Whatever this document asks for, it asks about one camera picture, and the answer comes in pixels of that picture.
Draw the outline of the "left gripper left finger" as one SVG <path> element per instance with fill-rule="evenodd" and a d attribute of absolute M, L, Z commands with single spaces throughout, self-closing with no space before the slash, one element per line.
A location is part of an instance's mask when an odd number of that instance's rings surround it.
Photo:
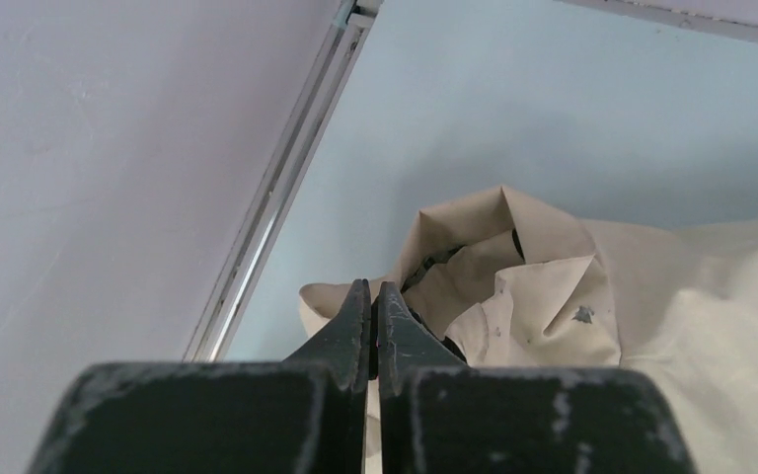
<path fill-rule="evenodd" d="M 361 473 L 371 297 L 278 362 L 110 362 L 63 395 L 32 473 Z"/>

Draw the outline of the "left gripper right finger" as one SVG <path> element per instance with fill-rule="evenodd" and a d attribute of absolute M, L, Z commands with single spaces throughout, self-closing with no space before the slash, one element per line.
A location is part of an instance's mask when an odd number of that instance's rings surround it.
<path fill-rule="evenodd" d="M 473 368 L 414 319 L 390 282 L 376 299 L 386 473 L 692 473 L 669 406 L 612 368 Z"/>

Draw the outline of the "beige zip jacket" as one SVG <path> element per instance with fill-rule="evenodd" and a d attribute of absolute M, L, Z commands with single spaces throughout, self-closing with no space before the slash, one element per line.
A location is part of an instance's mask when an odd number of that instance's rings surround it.
<path fill-rule="evenodd" d="M 501 187 L 421 210 L 370 282 L 473 368 L 612 368 L 659 390 L 692 473 L 758 473 L 758 220 L 665 230 Z M 379 380 L 367 469 L 382 469 Z"/>

